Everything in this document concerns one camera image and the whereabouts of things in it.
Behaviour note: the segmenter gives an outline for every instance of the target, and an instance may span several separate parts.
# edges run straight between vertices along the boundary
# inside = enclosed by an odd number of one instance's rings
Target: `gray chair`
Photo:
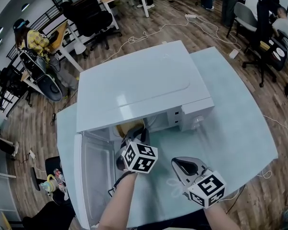
[[[226,37],[229,36],[229,33],[231,31],[232,25],[234,24],[234,21],[237,21],[236,36],[238,35],[240,25],[242,25],[248,31],[253,32],[253,33],[257,30],[257,20],[255,19],[252,11],[243,3],[240,3],[240,2],[236,3],[235,8],[234,8],[234,13],[236,17],[232,21],[232,24],[228,30]]]

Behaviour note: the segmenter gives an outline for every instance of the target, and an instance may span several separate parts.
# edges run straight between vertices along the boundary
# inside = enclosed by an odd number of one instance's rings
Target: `yellow plaid shirt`
[[[49,49],[47,48],[49,40],[44,34],[41,34],[36,30],[30,30],[27,35],[27,41],[29,48],[35,50],[41,57],[45,57],[46,61],[50,61],[50,58],[47,55],[47,52],[49,52]],[[20,49],[24,47],[25,43],[23,41]]]

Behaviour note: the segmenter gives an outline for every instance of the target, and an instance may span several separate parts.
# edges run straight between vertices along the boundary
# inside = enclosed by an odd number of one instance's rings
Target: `sneaker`
[[[147,9],[151,9],[151,8],[153,8],[155,5],[154,4],[152,4],[152,5],[147,5],[146,7],[147,7]]]
[[[12,156],[13,156],[13,157],[15,157],[16,154],[18,153],[18,149],[19,149],[19,142],[18,142],[18,141],[15,142],[14,147],[15,147],[15,151],[12,153]]]

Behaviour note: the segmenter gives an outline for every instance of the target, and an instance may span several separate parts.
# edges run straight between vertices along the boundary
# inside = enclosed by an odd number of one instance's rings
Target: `black railing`
[[[42,31],[50,22],[58,18],[62,12],[57,8],[56,5],[48,9],[42,16],[40,16],[31,26],[31,29]],[[11,50],[7,54],[7,58],[13,60],[17,56],[16,46],[13,45]]]

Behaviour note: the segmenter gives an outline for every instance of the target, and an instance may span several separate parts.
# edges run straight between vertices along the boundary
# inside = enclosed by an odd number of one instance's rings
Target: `qr code cube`
[[[158,160],[158,150],[155,147],[131,141],[122,156],[129,171],[149,173]]]
[[[209,208],[224,196],[225,186],[224,179],[214,171],[188,188],[189,199]]]

